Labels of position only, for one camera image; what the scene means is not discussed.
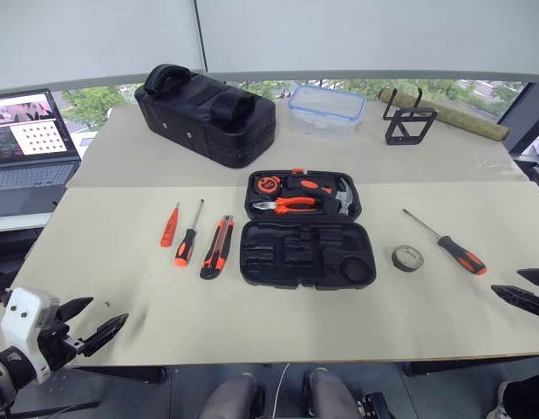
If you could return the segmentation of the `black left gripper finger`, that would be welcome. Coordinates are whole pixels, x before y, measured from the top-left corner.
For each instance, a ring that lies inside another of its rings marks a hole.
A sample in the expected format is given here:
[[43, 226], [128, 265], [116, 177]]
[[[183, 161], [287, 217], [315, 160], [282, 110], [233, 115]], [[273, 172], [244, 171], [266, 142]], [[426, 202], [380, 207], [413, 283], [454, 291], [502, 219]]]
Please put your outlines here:
[[91, 337], [83, 341], [81, 353], [85, 357], [90, 357], [98, 352], [104, 345], [114, 338], [125, 325], [128, 317], [128, 313], [123, 313], [110, 318], [104, 324], [99, 326]]
[[58, 321], [66, 323], [79, 315], [91, 302], [93, 297], [80, 297], [72, 299], [58, 307]]

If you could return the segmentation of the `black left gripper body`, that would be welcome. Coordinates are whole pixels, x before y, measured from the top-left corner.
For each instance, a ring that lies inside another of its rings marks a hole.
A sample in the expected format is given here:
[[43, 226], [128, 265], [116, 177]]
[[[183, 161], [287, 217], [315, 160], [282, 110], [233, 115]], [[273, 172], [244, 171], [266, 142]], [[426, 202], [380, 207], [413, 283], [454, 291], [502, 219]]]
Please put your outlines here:
[[38, 348], [51, 371], [58, 371], [84, 351], [84, 342], [69, 335], [67, 321], [74, 317], [73, 313], [58, 312], [50, 326], [39, 333]]

